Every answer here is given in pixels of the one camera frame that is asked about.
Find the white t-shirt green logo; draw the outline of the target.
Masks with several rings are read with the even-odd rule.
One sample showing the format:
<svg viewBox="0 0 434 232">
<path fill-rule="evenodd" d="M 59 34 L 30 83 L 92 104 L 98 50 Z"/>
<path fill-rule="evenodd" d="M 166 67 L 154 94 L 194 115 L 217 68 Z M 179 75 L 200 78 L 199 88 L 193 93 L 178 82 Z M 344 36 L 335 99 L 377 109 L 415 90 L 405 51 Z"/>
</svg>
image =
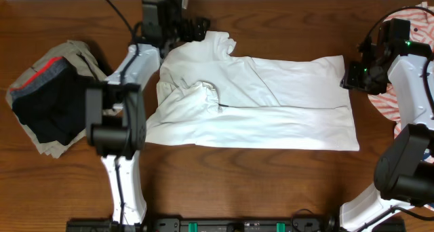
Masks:
<svg viewBox="0 0 434 232">
<path fill-rule="evenodd" d="M 172 50 L 146 141 L 176 146 L 358 151 L 342 56 L 307 62 L 232 55 L 226 32 Z"/>
</svg>

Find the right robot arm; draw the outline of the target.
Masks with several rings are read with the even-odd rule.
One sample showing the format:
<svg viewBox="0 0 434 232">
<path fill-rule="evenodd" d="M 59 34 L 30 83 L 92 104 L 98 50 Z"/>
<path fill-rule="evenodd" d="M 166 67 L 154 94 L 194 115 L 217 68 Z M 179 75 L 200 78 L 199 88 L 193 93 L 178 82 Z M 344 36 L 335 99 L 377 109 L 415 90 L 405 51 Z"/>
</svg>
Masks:
<svg viewBox="0 0 434 232">
<path fill-rule="evenodd" d="M 395 137 L 378 160 L 373 183 L 341 205 L 329 221 L 335 231 L 404 231 L 390 218 L 433 203 L 433 50 L 410 39 L 411 23 L 392 18 L 381 23 L 378 40 L 366 37 L 361 61 L 350 63 L 342 88 L 389 97 L 397 110 Z"/>
</svg>

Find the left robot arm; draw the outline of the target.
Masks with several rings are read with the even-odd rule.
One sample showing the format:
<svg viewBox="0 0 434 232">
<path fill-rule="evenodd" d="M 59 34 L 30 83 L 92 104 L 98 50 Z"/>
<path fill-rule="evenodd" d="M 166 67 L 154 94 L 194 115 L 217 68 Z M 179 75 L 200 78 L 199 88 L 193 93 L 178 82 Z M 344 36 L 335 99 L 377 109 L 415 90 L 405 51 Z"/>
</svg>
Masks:
<svg viewBox="0 0 434 232">
<path fill-rule="evenodd" d="M 139 157 L 146 138 L 144 90 L 179 42 L 202 41 L 210 20 L 183 18 L 188 0 L 142 0 L 128 53 L 117 70 L 86 89 L 85 131 L 109 177 L 113 216 L 107 231 L 139 231 L 146 214 Z"/>
</svg>

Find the pink white striped shirt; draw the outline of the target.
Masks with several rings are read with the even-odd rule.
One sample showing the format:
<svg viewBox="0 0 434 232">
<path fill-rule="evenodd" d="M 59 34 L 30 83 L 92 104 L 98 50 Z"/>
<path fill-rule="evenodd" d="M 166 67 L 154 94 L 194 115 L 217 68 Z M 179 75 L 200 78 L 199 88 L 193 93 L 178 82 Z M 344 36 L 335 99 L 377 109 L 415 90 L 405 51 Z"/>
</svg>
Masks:
<svg viewBox="0 0 434 232">
<path fill-rule="evenodd" d="M 414 9 L 404 7 L 388 15 L 384 21 L 393 18 L 410 22 L 410 37 L 403 43 L 405 49 L 420 42 L 429 46 L 428 52 L 433 51 L 433 6 L 423 2 Z M 429 57 L 412 52 L 397 56 L 387 73 L 390 82 L 386 92 L 368 96 L 384 117 L 395 122 L 394 137 L 411 124 L 425 124 L 433 129 L 433 111 L 424 90 L 423 77 L 423 68 Z"/>
</svg>

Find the folded khaki garment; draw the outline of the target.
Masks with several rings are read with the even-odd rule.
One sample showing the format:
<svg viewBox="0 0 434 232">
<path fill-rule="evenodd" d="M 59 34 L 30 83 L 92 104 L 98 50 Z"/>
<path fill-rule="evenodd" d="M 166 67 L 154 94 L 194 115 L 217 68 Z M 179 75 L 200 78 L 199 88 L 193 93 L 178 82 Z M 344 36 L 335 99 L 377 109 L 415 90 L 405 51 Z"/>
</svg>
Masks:
<svg viewBox="0 0 434 232">
<path fill-rule="evenodd" d="M 96 58 L 90 52 L 88 44 L 82 41 L 68 40 L 67 42 L 50 49 L 42 58 L 38 59 L 38 61 L 36 61 L 31 67 L 26 69 L 25 72 L 23 72 L 23 74 L 21 74 L 17 80 L 8 87 L 5 100 L 10 108 L 12 108 L 13 97 L 9 91 L 12 88 L 22 86 L 25 81 L 28 81 L 33 75 L 41 71 L 49 62 L 49 59 L 58 56 L 65 57 L 77 69 L 79 75 L 90 76 L 98 81 L 103 81 L 107 78 L 107 74 L 102 71 Z M 40 154 L 51 155 L 56 159 L 66 152 L 69 147 L 85 136 L 85 130 L 82 130 L 67 145 L 60 144 L 58 141 L 41 143 L 37 140 L 36 134 L 29 127 L 23 124 L 21 124 L 21 126 Z"/>
</svg>

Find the dark blue garment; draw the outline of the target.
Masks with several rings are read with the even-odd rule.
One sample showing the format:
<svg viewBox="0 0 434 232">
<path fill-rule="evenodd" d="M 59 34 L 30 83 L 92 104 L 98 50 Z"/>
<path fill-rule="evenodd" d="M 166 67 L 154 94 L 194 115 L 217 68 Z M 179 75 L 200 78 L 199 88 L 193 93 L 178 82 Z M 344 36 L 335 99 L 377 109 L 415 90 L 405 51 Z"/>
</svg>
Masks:
<svg viewBox="0 0 434 232">
<path fill-rule="evenodd" d="M 423 161 L 428 162 L 428 163 L 433 163 L 434 162 L 434 158 L 431 154 L 431 150 L 430 149 L 426 149 L 424 151 L 424 155 L 422 158 Z"/>
</svg>

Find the folded black garment red waistband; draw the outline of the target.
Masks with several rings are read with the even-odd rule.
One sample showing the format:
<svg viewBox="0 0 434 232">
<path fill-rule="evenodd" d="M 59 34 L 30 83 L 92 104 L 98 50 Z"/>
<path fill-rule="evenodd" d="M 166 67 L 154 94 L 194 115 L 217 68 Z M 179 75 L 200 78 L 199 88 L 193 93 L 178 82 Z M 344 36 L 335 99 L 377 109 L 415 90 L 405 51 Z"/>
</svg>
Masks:
<svg viewBox="0 0 434 232">
<path fill-rule="evenodd" d="M 80 75 L 66 58 L 51 58 L 23 85 L 9 91 L 12 111 L 40 143 L 68 145 L 85 129 L 85 92 L 95 81 Z"/>
</svg>

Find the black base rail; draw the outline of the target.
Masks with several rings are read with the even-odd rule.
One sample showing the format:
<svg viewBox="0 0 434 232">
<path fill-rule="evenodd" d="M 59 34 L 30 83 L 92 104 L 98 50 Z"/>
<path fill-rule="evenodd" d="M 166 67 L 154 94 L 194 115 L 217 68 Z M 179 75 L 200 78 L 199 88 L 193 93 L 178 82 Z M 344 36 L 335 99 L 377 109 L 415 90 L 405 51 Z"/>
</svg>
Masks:
<svg viewBox="0 0 434 232">
<path fill-rule="evenodd" d="M 335 222 L 320 218 L 296 217 L 290 220 L 183 220 L 161 218 L 141 225 L 118 225 L 110 220 L 70 220 L 66 232 L 326 232 L 343 231 Z"/>
</svg>

